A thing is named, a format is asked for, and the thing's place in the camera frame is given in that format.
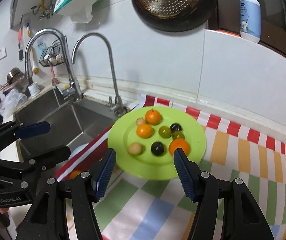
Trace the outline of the person's hand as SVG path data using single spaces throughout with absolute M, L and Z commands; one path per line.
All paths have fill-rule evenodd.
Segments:
M 8 215 L 8 208 L 0 208 L 0 223 L 3 227 L 10 226 L 10 218 Z

